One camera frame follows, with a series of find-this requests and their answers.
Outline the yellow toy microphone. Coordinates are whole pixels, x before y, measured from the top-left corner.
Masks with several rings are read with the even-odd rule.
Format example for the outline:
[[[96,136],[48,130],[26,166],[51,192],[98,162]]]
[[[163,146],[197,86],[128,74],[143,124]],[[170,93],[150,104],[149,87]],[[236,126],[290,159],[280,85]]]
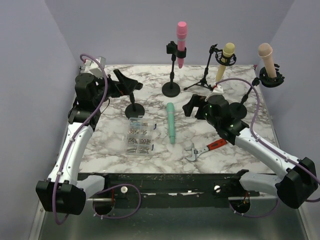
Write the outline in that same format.
[[[224,75],[226,67],[234,65],[237,60],[235,56],[235,44],[228,42],[223,49],[216,51],[215,58],[219,63],[215,81],[219,82]]]

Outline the black round-base stand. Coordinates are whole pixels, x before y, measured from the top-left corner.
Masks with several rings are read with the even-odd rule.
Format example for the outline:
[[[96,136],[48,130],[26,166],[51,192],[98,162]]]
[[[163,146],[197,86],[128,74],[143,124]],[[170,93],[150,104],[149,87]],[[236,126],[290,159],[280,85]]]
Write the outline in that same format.
[[[171,61],[172,61],[171,72],[169,75],[170,81],[165,83],[162,86],[161,90],[162,90],[163,95],[165,95],[166,97],[174,98],[174,97],[178,96],[181,91],[180,86],[176,82],[174,82],[175,61],[176,61],[177,57],[181,57],[182,60],[186,57],[187,48],[185,47],[184,50],[178,50],[178,45],[174,41],[171,41],[170,43],[168,43],[166,45],[166,53],[171,55]]]
[[[130,104],[125,109],[125,116],[130,118],[140,118],[145,115],[145,109],[144,107],[135,102],[135,96],[134,93],[131,93],[129,95]]]

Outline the mint green toy microphone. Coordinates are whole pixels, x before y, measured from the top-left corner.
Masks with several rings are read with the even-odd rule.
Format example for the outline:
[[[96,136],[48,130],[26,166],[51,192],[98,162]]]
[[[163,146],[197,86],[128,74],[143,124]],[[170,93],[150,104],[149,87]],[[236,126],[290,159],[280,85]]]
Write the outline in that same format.
[[[172,145],[176,142],[176,131],[175,131],[175,108],[172,102],[166,105],[167,112],[167,123],[168,123],[168,136],[169,141]]]

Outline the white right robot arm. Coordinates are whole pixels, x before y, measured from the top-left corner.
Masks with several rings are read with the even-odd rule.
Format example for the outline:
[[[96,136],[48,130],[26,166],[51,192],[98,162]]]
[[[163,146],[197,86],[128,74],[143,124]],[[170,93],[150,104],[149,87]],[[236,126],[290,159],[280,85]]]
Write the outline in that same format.
[[[285,205],[298,209],[317,190],[315,163],[305,157],[299,159],[285,153],[255,133],[247,123],[236,118],[230,111],[229,102],[222,95],[209,98],[193,94],[182,109],[190,117],[197,108],[195,118],[206,120],[218,135],[264,163],[274,176],[245,171],[230,183],[230,191],[241,196],[247,191],[267,193],[278,197]]]

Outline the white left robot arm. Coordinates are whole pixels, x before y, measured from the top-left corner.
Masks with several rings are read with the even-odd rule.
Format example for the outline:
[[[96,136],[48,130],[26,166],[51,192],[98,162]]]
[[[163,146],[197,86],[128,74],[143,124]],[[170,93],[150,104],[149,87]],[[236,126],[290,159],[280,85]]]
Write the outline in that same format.
[[[114,70],[117,80],[110,75],[98,78],[92,73],[80,73],[75,78],[75,101],[68,113],[68,126],[62,149],[47,179],[38,181],[35,191],[47,212],[79,215],[88,198],[97,194],[104,198],[111,185],[101,175],[78,179],[84,151],[101,116],[101,104],[108,98],[129,96],[141,90],[143,84]]]

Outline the pink toy microphone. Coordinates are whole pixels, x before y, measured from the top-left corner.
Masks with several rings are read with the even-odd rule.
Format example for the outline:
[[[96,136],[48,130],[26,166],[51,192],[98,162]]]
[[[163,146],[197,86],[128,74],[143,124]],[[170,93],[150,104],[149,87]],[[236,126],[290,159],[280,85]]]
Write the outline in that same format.
[[[177,36],[177,62],[178,67],[181,69],[184,64],[184,58],[186,57],[186,38],[188,34],[188,26],[185,21],[180,21],[177,24],[176,36]]]

